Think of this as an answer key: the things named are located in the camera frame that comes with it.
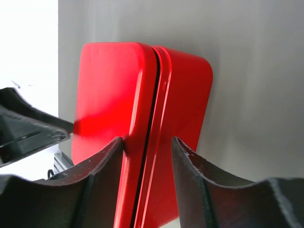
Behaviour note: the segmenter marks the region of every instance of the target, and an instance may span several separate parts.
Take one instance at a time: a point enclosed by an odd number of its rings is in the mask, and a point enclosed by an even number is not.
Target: black gap
[[[135,202],[134,202],[134,208],[133,208],[133,213],[132,213],[132,218],[131,218],[131,224],[130,228],[134,227],[135,223],[135,217],[136,217],[136,212],[137,212],[137,206],[138,206],[138,200],[139,200],[139,194],[141,191],[141,186],[142,186],[142,180],[143,180],[143,170],[144,170],[144,165],[146,162],[146,157],[147,157],[147,148],[148,148],[148,143],[149,143],[149,138],[150,138],[150,131],[151,131],[151,126],[152,126],[152,120],[153,120],[153,114],[154,114],[154,109],[155,109],[155,102],[156,102],[156,95],[157,95],[157,89],[158,89],[158,84],[160,80],[160,71],[161,71],[161,65],[160,65],[160,60],[155,53],[156,57],[156,80],[155,80],[155,86],[154,86],[154,92],[153,92],[153,99],[152,99],[152,104],[151,104],[151,110],[150,110],[150,117],[149,117],[149,123],[148,123],[148,130],[147,130],[147,136],[146,136],[146,141],[144,143],[144,150],[143,150],[143,156],[142,156],[142,165],[141,165],[141,170],[139,173],[139,179],[138,179],[138,184],[137,184],[137,191],[135,195]]]

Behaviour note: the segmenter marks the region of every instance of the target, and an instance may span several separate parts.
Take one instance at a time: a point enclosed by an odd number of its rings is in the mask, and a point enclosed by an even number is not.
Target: gray surface
[[[59,1],[59,116],[74,119],[85,43],[163,45],[213,68],[201,155],[254,181],[304,176],[303,12],[302,0]]]

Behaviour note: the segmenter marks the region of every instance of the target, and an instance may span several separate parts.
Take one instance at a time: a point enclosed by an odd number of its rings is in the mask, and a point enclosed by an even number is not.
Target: red container
[[[139,43],[85,45],[72,158],[77,164],[124,137],[115,227],[156,228],[178,217],[171,139],[196,150],[211,84],[211,67],[197,56]]]

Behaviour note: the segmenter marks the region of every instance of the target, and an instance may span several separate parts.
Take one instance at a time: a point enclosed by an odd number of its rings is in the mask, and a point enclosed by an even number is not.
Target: white wall
[[[303,12],[302,0],[60,1],[59,116],[74,119],[85,43],[163,45],[213,68],[200,155],[254,181],[303,177]]]
[[[14,87],[44,112],[58,116],[58,2],[0,1],[0,88]],[[0,169],[29,180],[47,177],[58,146]]]

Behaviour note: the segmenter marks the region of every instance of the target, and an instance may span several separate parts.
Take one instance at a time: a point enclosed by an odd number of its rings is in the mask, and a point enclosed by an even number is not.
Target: glossy red surface
[[[114,137],[124,137],[115,227],[130,226],[156,68],[153,49],[143,44],[92,43],[82,50],[72,158],[80,163]]]
[[[171,139],[196,150],[212,84],[203,58],[155,47],[161,75],[153,115],[135,227],[156,228],[178,217]]]

